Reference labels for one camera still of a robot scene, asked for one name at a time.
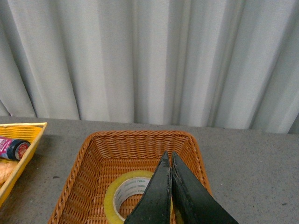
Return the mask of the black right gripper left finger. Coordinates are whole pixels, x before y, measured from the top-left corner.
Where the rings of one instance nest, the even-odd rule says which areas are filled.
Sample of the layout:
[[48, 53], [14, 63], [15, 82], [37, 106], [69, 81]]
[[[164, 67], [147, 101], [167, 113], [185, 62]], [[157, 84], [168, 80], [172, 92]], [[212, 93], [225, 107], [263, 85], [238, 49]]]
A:
[[168, 224], [171, 218], [172, 169], [164, 152], [139, 203], [126, 224]]

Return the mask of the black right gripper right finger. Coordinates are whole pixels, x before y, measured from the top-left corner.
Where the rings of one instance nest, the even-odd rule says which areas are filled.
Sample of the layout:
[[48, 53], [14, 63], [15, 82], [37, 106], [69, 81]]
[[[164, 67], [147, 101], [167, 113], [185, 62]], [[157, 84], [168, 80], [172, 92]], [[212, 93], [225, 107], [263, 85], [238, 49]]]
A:
[[172, 153], [172, 197], [184, 224], [238, 223], [211, 196], [176, 152]]

